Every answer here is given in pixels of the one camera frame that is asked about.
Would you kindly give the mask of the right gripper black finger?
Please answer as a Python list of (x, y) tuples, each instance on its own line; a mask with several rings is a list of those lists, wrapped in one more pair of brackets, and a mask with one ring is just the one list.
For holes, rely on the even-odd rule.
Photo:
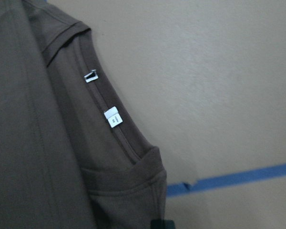
[(150, 229), (176, 229), (173, 220), (154, 219), (150, 223)]

